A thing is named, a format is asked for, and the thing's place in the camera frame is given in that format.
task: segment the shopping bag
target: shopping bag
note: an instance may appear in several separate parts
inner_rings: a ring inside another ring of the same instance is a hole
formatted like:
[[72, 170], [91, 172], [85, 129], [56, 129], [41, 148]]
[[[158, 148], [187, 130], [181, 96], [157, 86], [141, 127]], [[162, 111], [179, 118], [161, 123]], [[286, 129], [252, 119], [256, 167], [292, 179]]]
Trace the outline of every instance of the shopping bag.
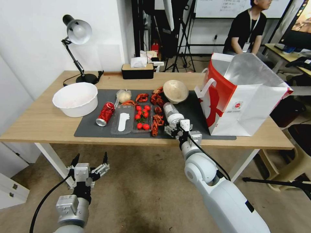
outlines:
[[195, 92], [211, 135], [252, 136], [293, 90], [254, 54], [214, 53]]

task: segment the red soda can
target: red soda can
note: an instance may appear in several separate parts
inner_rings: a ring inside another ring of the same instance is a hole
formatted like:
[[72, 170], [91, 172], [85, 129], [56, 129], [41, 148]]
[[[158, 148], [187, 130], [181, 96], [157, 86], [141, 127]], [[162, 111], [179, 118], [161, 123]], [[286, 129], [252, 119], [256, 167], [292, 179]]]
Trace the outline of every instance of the red soda can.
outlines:
[[96, 124], [106, 126], [114, 112], [114, 104], [112, 102], [105, 103], [100, 115], [96, 119]]

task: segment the monitor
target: monitor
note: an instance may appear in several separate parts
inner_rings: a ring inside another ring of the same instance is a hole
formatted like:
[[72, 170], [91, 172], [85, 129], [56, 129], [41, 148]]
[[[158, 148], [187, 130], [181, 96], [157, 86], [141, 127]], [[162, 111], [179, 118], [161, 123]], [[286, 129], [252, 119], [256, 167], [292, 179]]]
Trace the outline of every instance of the monitor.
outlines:
[[280, 43], [311, 50], [311, 0], [303, 2]]

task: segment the chair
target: chair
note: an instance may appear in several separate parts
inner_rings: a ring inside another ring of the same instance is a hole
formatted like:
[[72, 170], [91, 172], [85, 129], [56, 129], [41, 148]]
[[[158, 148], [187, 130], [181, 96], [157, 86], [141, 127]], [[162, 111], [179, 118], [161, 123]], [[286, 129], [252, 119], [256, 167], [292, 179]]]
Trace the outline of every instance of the chair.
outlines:
[[[295, 146], [293, 149], [294, 157], [288, 165], [278, 170], [268, 158], [267, 151], [261, 150], [259, 155], [270, 173], [268, 180], [284, 182], [293, 181], [306, 171], [311, 170], [311, 125], [292, 125], [289, 128], [284, 129], [283, 132]], [[291, 188], [280, 185], [269, 186], [276, 191]]]

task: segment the black t-shirt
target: black t-shirt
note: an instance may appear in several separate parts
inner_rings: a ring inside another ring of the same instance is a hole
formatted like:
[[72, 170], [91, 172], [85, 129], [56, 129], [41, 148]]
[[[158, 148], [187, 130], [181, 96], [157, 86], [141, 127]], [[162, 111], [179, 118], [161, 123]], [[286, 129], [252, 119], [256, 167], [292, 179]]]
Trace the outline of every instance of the black t-shirt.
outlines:
[[[252, 20], [252, 34], [250, 37], [251, 45], [249, 49], [252, 49], [256, 36], [262, 36], [266, 26], [266, 22], [267, 18], [263, 13], [260, 13], [260, 18], [255, 28], [254, 26], [256, 24], [256, 20]], [[226, 39], [225, 42], [224, 52], [225, 51], [234, 52], [231, 46], [231, 39], [233, 37], [239, 38], [238, 43], [243, 49], [244, 44], [248, 41], [249, 35], [250, 35], [250, 15], [248, 13], [248, 10], [246, 10], [238, 14], [238, 16], [233, 20], [228, 34], [228, 38]]]

